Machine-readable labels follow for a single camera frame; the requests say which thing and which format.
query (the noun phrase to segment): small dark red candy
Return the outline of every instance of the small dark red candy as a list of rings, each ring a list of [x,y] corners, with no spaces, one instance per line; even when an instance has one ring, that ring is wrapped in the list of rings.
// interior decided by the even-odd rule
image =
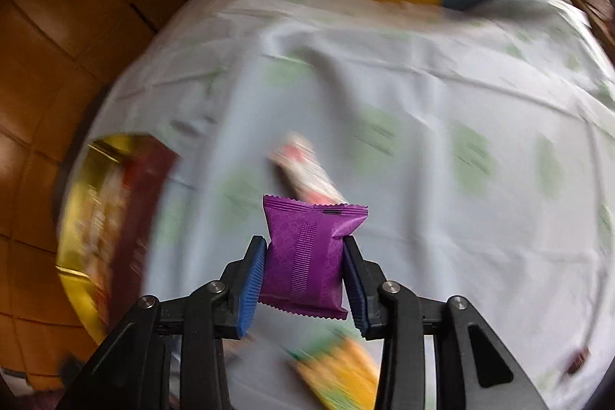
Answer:
[[[574,362],[571,363],[571,365],[568,367],[568,370],[566,370],[566,373],[568,375],[574,375],[576,374],[576,372],[578,372],[579,370],[581,370],[581,368],[583,367],[583,365],[585,365],[585,362],[587,361],[587,359],[589,358],[589,348],[587,346],[585,346],[582,350],[580,350],[577,353],[576,358],[574,359]]]

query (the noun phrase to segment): yellow and green package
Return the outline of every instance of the yellow and green package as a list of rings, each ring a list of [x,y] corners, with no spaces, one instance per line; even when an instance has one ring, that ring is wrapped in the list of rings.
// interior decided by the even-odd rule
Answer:
[[[336,333],[309,351],[292,354],[294,368],[328,410],[372,410],[379,369],[353,338]]]

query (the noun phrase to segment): screw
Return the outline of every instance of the screw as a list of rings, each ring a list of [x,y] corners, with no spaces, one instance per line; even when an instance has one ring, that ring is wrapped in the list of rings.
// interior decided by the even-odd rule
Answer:
[[[387,280],[382,284],[382,290],[390,294],[396,294],[401,289],[400,285],[393,280]]]
[[[136,303],[139,305],[139,308],[148,309],[156,304],[156,298],[152,295],[144,295],[143,297],[139,298]]]
[[[209,290],[210,292],[213,292],[214,294],[219,294],[225,289],[224,284],[219,280],[210,281],[206,285],[206,287],[207,287],[207,290]]]
[[[451,303],[457,309],[467,308],[467,299],[465,297],[461,297],[460,295],[454,295],[451,297]]]

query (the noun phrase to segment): purple candy wrapper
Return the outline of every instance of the purple candy wrapper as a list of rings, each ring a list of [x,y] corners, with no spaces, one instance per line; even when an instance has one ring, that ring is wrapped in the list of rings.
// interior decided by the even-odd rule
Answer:
[[[342,237],[361,225],[367,207],[265,195],[263,208],[271,243],[259,301],[298,315],[345,320]]]

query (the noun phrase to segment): brown tiled floor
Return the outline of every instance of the brown tiled floor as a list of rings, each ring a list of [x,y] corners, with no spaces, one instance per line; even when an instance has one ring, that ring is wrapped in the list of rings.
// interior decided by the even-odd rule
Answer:
[[[186,0],[0,0],[0,367],[59,386],[96,348],[55,271],[51,193],[85,107]]]

